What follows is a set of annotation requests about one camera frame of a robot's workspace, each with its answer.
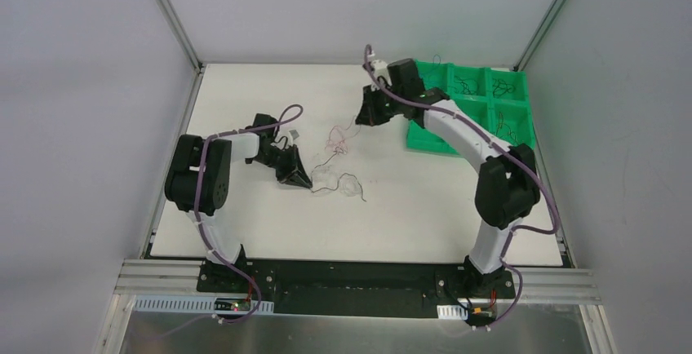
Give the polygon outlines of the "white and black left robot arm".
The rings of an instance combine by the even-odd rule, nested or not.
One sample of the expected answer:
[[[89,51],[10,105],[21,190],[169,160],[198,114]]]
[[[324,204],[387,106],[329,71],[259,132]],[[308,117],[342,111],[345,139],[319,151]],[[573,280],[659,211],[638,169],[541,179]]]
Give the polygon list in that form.
[[[236,162],[258,162],[275,171],[278,183],[310,189],[313,186],[295,144],[277,146],[275,139],[286,120],[258,113],[253,123],[239,131],[179,137],[166,175],[164,195],[195,225],[206,248],[206,260],[221,266],[218,282],[229,292],[247,286],[249,271],[237,261],[244,256],[242,243],[225,223],[220,210],[230,191],[231,169]]]

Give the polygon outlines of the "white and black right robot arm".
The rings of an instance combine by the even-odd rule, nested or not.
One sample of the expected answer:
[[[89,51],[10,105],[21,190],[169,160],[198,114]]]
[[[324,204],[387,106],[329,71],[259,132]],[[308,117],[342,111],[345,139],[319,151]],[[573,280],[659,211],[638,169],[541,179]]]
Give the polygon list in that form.
[[[379,126],[402,115],[450,145],[476,171],[474,206],[481,224],[464,259],[462,282],[471,295],[486,295],[505,270],[510,232],[540,200],[534,150],[492,135],[443,90],[426,88],[412,59],[388,63],[366,53],[362,67],[371,83],[362,90],[358,125]]]

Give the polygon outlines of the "black robot base mount plate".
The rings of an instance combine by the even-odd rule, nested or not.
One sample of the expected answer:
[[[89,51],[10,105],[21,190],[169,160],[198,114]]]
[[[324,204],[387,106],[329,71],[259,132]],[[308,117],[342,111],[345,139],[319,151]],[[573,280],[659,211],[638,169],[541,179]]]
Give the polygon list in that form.
[[[480,278],[465,263],[240,258],[236,267],[203,262],[197,291],[261,297],[279,314],[400,318],[434,318],[440,305],[480,306],[516,296],[509,271]]]

